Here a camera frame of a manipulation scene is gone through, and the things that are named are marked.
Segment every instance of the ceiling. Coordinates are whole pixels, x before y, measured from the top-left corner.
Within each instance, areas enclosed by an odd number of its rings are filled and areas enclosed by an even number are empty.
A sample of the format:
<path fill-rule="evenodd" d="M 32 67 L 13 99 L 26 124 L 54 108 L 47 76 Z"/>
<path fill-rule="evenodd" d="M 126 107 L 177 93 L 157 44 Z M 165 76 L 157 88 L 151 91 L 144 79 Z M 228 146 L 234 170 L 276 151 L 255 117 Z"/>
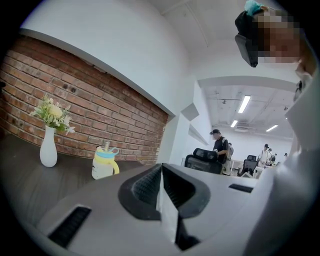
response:
<path fill-rule="evenodd" d="M 174 28 L 192 53 L 215 40 L 234 40 L 235 19 L 244 11 L 246 0 L 148 0 Z M 272 0 L 259 3 L 279 8 Z"/>
<path fill-rule="evenodd" d="M 204 87 L 210 119 L 213 126 L 230 127 L 238 120 L 249 133 L 293 138 L 293 130 L 286 120 L 285 109 L 293 104 L 294 93 L 261 86 L 207 86 Z M 251 99 L 243 113 L 238 113 L 245 95 Z M 270 127 L 277 128 L 266 132 Z"/>

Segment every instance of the black office chair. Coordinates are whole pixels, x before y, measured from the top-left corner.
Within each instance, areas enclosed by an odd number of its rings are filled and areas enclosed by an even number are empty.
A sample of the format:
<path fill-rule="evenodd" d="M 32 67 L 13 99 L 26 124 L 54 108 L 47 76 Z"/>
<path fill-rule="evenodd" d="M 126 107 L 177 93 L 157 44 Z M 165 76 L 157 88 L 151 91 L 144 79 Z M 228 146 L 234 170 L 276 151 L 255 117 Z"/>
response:
<path fill-rule="evenodd" d="M 257 160 L 257 156 L 250 154 L 250 155 L 247 156 L 246 159 L 247 159 L 247 160 L 251 160 L 251 161 L 256 161 L 256 160 Z"/>
<path fill-rule="evenodd" d="M 256 160 L 248 160 L 248 159 L 244 160 L 242 172 L 239 173 L 238 171 L 237 173 L 238 177 L 241 177 L 244 173 L 247 173 L 247 172 L 249 172 L 249 174 L 253 176 L 254 170 L 257 167 L 257 165 L 258 165 L 258 161 Z"/>

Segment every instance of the blue hair clip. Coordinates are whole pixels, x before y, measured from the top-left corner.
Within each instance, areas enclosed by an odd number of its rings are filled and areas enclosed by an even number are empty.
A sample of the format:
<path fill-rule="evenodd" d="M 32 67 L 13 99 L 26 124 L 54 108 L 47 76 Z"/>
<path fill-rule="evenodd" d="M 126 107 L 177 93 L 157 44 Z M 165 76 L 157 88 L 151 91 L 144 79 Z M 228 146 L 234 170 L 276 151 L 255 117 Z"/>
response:
<path fill-rule="evenodd" d="M 257 3 L 254 0 L 248 0 L 245 2 L 244 10 L 247 12 L 247 15 L 253 17 L 253 15 L 261 10 L 262 3 Z"/>

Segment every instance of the black cap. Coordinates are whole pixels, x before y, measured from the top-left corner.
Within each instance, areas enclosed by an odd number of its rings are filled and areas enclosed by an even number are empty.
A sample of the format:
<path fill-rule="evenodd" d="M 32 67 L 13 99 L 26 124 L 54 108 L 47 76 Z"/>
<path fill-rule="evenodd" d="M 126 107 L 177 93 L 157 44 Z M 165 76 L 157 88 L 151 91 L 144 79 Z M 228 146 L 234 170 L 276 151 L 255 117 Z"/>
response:
<path fill-rule="evenodd" d="M 220 131 L 218 129 L 214 129 L 213 131 L 210 132 L 210 135 L 212 134 L 219 134 Z"/>

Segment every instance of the gray tabletop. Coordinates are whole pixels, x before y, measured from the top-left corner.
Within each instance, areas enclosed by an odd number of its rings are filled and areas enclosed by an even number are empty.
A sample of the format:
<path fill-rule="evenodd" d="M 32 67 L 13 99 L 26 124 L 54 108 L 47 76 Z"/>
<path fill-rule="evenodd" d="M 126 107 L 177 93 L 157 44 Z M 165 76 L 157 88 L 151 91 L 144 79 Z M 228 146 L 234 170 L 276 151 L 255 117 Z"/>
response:
<path fill-rule="evenodd" d="M 14 212 L 33 226 L 61 199 L 95 182 L 92 159 L 58 153 L 54 167 L 40 162 L 40 147 L 14 135 L 0 141 L 1 186 Z M 118 161 L 120 172 L 142 166 Z"/>

